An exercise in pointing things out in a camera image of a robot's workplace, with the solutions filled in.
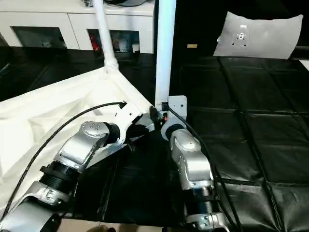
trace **robotic arm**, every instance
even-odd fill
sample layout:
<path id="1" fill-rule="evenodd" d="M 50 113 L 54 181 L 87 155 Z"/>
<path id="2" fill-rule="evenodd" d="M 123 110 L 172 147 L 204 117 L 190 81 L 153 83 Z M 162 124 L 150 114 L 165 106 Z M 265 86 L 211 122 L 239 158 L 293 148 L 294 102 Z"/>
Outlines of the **robotic arm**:
<path id="1" fill-rule="evenodd" d="M 57 231 L 61 218 L 57 207 L 67 203 L 79 175 L 86 169 L 94 153 L 101 147 L 116 143 L 119 127 L 105 122 L 84 122 L 69 138 L 53 162 L 42 167 L 44 173 L 0 224 L 1 232 Z"/>
<path id="2" fill-rule="evenodd" d="M 127 105 L 116 117 L 114 122 L 117 124 L 84 122 L 64 143 L 52 163 L 41 168 L 42 178 L 33 182 L 0 223 L 0 232 L 57 231 L 61 223 L 57 209 L 69 201 L 79 175 L 95 152 L 110 144 L 122 145 L 128 127 L 139 116 L 139 111 Z M 185 201 L 185 223 L 193 230 L 223 228 L 229 232 L 215 199 L 210 163 L 201 152 L 199 141 L 172 115 L 161 133 L 169 140 L 172 158 L 178 167 Z"/>

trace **white cabinet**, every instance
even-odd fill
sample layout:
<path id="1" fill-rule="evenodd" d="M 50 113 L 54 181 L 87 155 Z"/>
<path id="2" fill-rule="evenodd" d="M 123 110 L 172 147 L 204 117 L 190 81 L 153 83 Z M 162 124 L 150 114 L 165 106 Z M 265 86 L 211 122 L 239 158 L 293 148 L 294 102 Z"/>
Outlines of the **white cabinet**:
<path id="1" fill-rule="evenodd" d="M 133 47 L 139 40 L 141 53 L 153 53 L 154 5 L 155 0 L 136 7 L 106 4 L 109 29 L 135 31 Z M 38 42 L 33 41 L 40 41 L 38 34 L 45 37 L 42 45 L 48 46 L 46 41 L 57 31 L 68 49 L 92 50 L 89 30 L 94 29 L 98 29 L 95 9 L 85 7 L 80 0 L 0 0 L 0 34 L 9 46 L 37 46 Z"/>
<path id="2" fill-rule="evenodd" d="M 66 13 L 0 12 L 0 33 L 9 46 L 22 46 L 14 27 L 59 28 L 68 49 L 79 49 Z"/>
<path id="3" fill-rule="evenodd" d="M 92 50 L 88 29 L 98 29 L 94 14 L 69 14 L 80 49 Z M 138 31 L 141 53 L 154 52 L 153 17 L 140 15 L 106 15 L 110 30 Z"/>

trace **wire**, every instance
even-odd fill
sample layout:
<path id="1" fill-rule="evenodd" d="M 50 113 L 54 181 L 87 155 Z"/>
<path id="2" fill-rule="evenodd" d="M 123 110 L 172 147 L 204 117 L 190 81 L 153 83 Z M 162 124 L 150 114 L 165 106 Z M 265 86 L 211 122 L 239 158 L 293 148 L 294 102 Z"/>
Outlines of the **wire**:
<path id="1" fill-rule="evenodd" d="M 211 159 L 210 159 L 210 152 L 209 152 L 209 150 L 207 149 L 207 147 L 206 147 L 204 141 L 202 140 L 202 138 L 198 135 L 198 133 L 197 133 L 197 132 L 196 132 L 196 131 L 195 131 L 195 130 L 194 130 L 194 129 L 193 129 L 193 128 L 192 128 L 180 115 L 179 115 L 179 114 L 177 114 L 177 113 L 176 113 L 174 110 L 172 110 L 170 107 L 169 107 L 169 111 L 170 111 L 172 114 L 174 114 L 181 122 L 183 122 L 183 123 L 187 126 L 187 128 L 191 131 L 191 133 L 193 134 L 193 136 L 196 137 L 196 138 L 198 139 L 198 141 L 200 142 L 200 144 L 201 144 L 201 146 L 202 146 L 202 149 L 204 150 L 203 154 L 204 154 L 204 155 L 206 156 L 206 158 L 209 159 L 209 161 L 210 161 L 210 160 L 211 160 Z M 233 216 L 234 216 L 235 221 L 236 221 L 236 224 L 237 224 L 237 228 L 239 229 L 240 232 L 243 232 L 243 228 L 242 228 L 240 219 L 239 219 L 239 217 L 238 217 L 236 208 L 235 208 L 235 206 L 234 206 L 234 203 L 232 202 L 231 197 L 230 197 L 229 194 L 228 194 L 228 191 L 227 191 L 227 188 L 226 188 L 226 186 L 225 186 L 225 183 L 223 182 L 223 179 L 222 179 L 222 177 L 221 177 L 221 175 L 220 175 L 220 173 L 219 173 L 217 167 L 215 166 L 215 164 L 214 164 L 212 161 L 211 161 L 211 166 L 212 166 L 212 169 L 213 169 L 213 171 L 214 171 L 214 173 L 213 173 L 213 174 L 214 174 L 214 175 L 213 175 L 213 179 L 214 179 L 215 185 L 216 185 L 216 187 L 217 187 L 216 178 L 218 177 L 219 182 L 220 182 L 221 185 L 222 185 L 222 189 L 223 189 L 223 191 L 224 191 L 224 193 L 225 193 L 225 195 L 226 195 L 226 199 L 227 199 L 227 201 L 228 201 L 228 203 L 229 203 L 229 205 L 230 205 L 230 207 L 231 207 Z M 220 204 L 220 206 L 221 206 L 223 212 L 225 213 L 226 218 L 229 220 L 230 224 L 236 228 L 235 223 L 233 222 L 231 216 L 228 214 L 226 208 L 223 206 L 222 203 Z"/>
<path id="2" fill-rule="evenodd" d="M 84 110 L 82 112 L 80 112 L 79 114 L 75 115 L 74 117 L 72 117 L 71 119 L 69 119 L 67 122 L 65 122 L 64 124 L 62 124 L 46 141 L 45 143 L 43 143 L 43 145 L 39 148 L 39 150 L 34 154 L 34 156 L 32 157 L 32 159 L 30 160 L 29 164 L 27 165 L 26 169 L 24 170 L 23 174 L 21 175 L 13 193 L 11 194 L 8 203 L 5 207 L 5 210 L 3 212 L 3 215 L 1 217 L 1 221 L 4 219 L 4 217 L 8 214 L 11 204 L 14 200 L 15 195 L 17 194 L 17 191 L 19 189 L 19 187 L 21 186 L 22 182 L 24 181 L 30 167 L 32 166 L 32 164 L 34 163 L 35 159 L 38 157 L 39 153 L 46 147 L 46 145 L 66 126 L 68 125 L 70 122 L 72 122 L 73 120 L 77 119 L 78 117 L 93 111 L 95 109 L 101 108 L 101 107 L 105 107 L 105 106 L 110 106 L 110 105 L 119 105 L 120 108 L 124 107 L 126 105 L 126 102 L 111 102 L 111 103 L 106 103 L 106 104 L 102 104 L 102 105 L 97 105 L 94 107 L 91 107 L 87 110 Z"/>

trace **white pole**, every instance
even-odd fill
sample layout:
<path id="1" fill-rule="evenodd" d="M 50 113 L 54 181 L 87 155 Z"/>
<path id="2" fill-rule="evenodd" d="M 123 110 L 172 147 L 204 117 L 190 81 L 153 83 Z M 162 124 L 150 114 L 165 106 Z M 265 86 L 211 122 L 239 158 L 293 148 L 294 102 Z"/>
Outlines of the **white pole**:
<path id="1" fill-rule="evenodd" d="M 104 66 L 107 71 L 118 70 L 118 62 L 115 58 L 114 50 L 112 48 L 111 34 L 106 22 L 103 0 L 93 0 L 93 4 L 96 9 L 98 31 L 100 33 L 104 53 Z"/>
<path id="2" fill-rule="evenodd" d="M 162 110 L 161 103 L 167 102 L 169 97 L 175 11 L 176 0 L 160 0 L 155 81 L 155 107 L 158 111 Z"/>

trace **red object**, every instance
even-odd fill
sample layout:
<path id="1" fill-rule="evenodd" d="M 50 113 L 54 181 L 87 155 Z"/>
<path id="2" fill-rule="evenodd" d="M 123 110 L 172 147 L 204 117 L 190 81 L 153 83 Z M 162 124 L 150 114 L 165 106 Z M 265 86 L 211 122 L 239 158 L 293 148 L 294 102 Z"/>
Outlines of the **red object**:
<path id="1" fill-rule="evenodd" d="M 91 41 L 92 49 L 96 52 L 100 51 L 100 46 L 98 45 L 95 37 L 91 34 L 90 34 L 90 41 Z"/>

